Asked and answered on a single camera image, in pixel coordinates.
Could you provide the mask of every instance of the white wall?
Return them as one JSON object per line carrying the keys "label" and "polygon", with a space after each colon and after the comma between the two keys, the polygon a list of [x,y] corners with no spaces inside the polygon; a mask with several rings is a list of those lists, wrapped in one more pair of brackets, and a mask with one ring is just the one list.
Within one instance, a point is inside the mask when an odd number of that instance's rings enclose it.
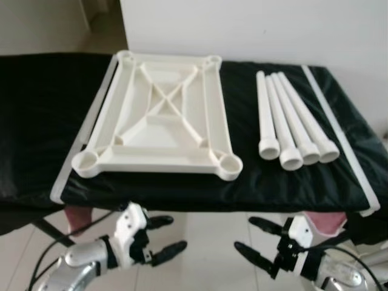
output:
{"label": "white wall", "polygon": [[73,51],[87,34],[79,0],[0,0],[0,55]]}
{"label": "white wall", "polygon": [[121,0],[131,50],[327,66],[387,130],[387,0]]}

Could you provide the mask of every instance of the pink object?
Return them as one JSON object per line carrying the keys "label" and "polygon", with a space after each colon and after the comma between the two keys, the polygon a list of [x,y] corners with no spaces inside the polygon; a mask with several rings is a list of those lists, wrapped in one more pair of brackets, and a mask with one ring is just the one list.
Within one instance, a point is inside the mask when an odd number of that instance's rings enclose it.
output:
{"label": "pink object", "polygon": [[69,222],[69,233],[90,224],[92,221],[93,208],[91,207],[66,206],[64,211]]}
{"label": "pink object", "polygon": [[314,226],[315,230],[323,236],[337,236],[347,221],[344,212],[304,212],[307,219]]}

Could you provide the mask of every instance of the tray corner hole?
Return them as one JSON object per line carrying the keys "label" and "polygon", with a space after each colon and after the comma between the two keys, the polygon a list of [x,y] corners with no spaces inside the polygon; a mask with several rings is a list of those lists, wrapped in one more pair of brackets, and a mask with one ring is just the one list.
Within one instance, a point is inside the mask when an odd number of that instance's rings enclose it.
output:
{"label": "tray corner hole", "polygon": [[88,170],[98,162],[98,156],[93,152],[81,152],[74,156],[72,166],[78,170]]}
{"label": "tray corner hole", "polygon": [[220,160],[219,166],[228,173],[239,173],[243,168],[241,160],[234,155],[223,156]]}
{"label": "tray corner hole", "polygon": [[222,62],[220,56],[210,56],[209,61],[210,62],[215,62],[216,64],[219,64],[220,62]]}

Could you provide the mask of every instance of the pipe end cap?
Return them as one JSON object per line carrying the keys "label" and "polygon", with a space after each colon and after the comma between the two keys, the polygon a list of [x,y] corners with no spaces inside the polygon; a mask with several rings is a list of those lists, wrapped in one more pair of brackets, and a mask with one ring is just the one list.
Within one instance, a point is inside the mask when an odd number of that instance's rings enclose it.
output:
{"label": "pipe end cap", "polygon": [[340,151],[335,143],[331,140],[325,140],[317,143],[321,158],[319,161],[323,164],[332,162],[340,156]]}
{"label": "pipe end cap", "polygon": [[303,166],[301,153],[296,148],[283,150],[280,154],[280,164],[286,171],[295,171]]}
{"label": "pipe end cap", "polygon": [[313,142],[301,144],[298,149],[302,155],[304,165],[315,164],[321,157],[318,147]]}
{"label": "pipe end cap", "polygon": [[280,154],[279,142],[276,139],[266,138],[259,142],[260,157],[266,160],[276,159]]}

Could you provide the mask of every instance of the table leg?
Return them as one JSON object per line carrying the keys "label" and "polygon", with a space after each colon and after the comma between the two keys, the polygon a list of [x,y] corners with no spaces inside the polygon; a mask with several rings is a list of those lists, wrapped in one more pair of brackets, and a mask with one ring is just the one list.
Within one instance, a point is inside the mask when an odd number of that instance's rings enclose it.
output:
{"label": "table leg", "polygon": [[334,238],[329,238],[323,242],[320,243],[320,245],[327,245],[327,246],[337,246],[338,244],[342,244],[350,239],[349,233],[347,230],[344,230],[339,235],[337,235]]}
{"label": "table leg", "polygon": [[[54,227],[52,224],[50,224],[44,219],[35,221],[32,224],[38,229],[42,230],[46,235],[52,237],[53,239],[60,239],[65,235],[65,233],[62,233],[60,230],[58,230],[56,227]],[[70,247],[75,244],[70,238],[61,239],[59,243],[65,247]]]}

